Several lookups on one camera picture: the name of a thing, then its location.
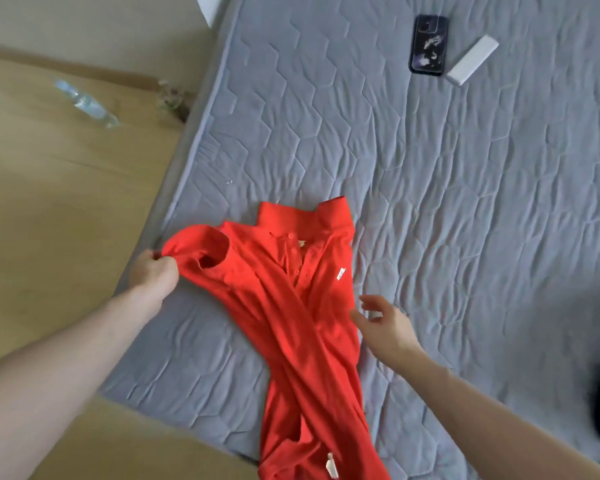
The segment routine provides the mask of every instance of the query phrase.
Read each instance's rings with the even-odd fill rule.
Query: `person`
[[[32,475],[177,282],[174,259],[145,251],[127,291],[0,360],[0,480]],[[600,480],[600,465],[430,359],[387,300],[360,298],[364,310],[382,314],[368,321],[351,311],[363,341],[423,398],[483,480]]]

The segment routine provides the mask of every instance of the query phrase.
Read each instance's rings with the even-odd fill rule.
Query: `floor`
[[[139,89],[67,77],[115,112],[102,128],[0,61],[0,356],[106,299],[133,249],[182,124]],[[95,398],[36,479],[255,479],[252,465]]]

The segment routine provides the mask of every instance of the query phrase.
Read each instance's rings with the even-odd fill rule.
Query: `black phone case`
[[[409,69],[416,74],[440,76],[445,71],[449,19],[438,15],[417,15]]]

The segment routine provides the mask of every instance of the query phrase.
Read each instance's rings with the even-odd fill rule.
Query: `red polo shirt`
[[[263,202],[258,222],[191,226],[164,245],[181,275],[220,299],[271,369],[263,480],[389,480],[369,435],[356,363],[351,240],[344,197],[313,212]]]

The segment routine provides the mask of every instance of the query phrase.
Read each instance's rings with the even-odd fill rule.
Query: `wooden baseboard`
[[[46,57],[45,55],[31,54],[22,50],[0,46],[0,59],[20,64],[27,64],[45,69],[56,70],[66,74],[87,77],[89,79],[104,80],[128,86],[130,88],[144,89],[146,91],[157,91],[159,88],[158,78],[150,75],[124,72],[103,67],[95,67],[87,64],[62,61]]]

